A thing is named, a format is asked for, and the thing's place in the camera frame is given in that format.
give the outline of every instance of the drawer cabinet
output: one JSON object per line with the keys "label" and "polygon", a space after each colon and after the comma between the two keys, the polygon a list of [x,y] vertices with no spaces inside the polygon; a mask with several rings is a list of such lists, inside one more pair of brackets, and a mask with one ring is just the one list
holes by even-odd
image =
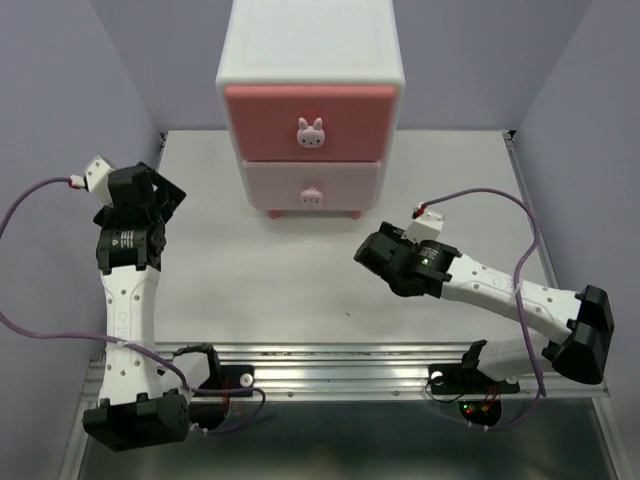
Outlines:
{"label": "drawer cabinet", "polygon": [[250,203],[374,208],[404,85],[392,0],[234,0],[216,89]]}

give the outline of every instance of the wall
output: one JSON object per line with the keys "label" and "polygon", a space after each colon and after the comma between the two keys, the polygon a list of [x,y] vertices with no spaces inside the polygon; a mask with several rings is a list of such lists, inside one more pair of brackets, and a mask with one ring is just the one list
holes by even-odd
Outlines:
{"label": "wall", "polygon": [[[119,165],[156,158],[157,129],[87,0],[2,2],[0,61],[0,210],[38,180],[82,173],[96,154]],[[18,211],[0,245],[0,305],[15,322],[104,329],[99,207],[58,185]],[[96,350],[0,328],[0,477],[57,478]]]}
{"label": "wall", "polygon": [[[162,130],[225,128],[214,80],[231,0],[92,0]],[[514,129],[590,0],[396,0],[401,128]]]}
{"label": "wall", "polygon": [[640,473],[640,3],[595,0],[533,103],[519,153],[561,286],[607,289],[607,381]]}

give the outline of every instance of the metal frame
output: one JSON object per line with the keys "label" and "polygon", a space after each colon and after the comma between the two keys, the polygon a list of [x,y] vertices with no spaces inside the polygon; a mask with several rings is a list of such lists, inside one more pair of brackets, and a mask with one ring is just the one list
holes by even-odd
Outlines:
{"label": "metal frame", "polygon": [[[521,195],[525,203],[530,205],[513,140],[506,132],[504,138]],[[549,285],[557,287],[544,239],[540,255]],[[165,358],[183,346],[157,344],[158,353]],[[254,365],[255,386],[264,389],[270,402],[427,401],[429,398],[424,391],[429,377],[427,365],[459,361],[468,347],[469,343],[216,345],[221,362]],[[82,429],[82,412],[97,401],[103,369],[102,362],[91,362],[87,369],[59,474],[60,480],[81,478],[82,460],[88,443],[88,437]],[[514,398],[531,398],[535,395],[537,386],[533,377],[521,378],[520,384],[522,391]],[[551,398],[593,399],[615,473],[619,480],[631,480],[631,464],[613,415],[606,385],[582,385],[557,374],[545,375],[545,384]],[[257,400],[257,396],[238,399],[243,402]],[[206,402],[207,399],[195,401]]]}

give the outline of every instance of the drawer knob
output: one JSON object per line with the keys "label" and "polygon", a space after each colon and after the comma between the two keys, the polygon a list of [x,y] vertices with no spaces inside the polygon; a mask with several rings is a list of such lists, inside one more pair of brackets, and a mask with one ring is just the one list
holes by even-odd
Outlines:
{"label": "drawer knob", "polygon": [[322,192],[315,188],[307,188],[300,194],[302,206],[308,210],[320,210],[322,208],[322,199]]}
{"label": "drawer knob", "polygon": [[322,118],[318,117],[309,126],[307,119],[298,119],[298,133],[296,138],[298,143],[305,148],[318,148],[324,143],[324,130],[322,129]]}

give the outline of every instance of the pink drawer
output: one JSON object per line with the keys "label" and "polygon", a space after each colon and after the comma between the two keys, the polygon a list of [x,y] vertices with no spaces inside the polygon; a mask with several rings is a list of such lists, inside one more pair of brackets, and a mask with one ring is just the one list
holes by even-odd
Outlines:
{"label": "pink drawer", "polygon": [[[375,162],[385,156],[393,86],[232,85],[224,95],[244,160]],[[322,126],[314,128],[318,118]]]}
{"label": "pink drawer", "polygon": [[363,211],[375,206],[381,162],[247,162],[245,186],[258,210]]}

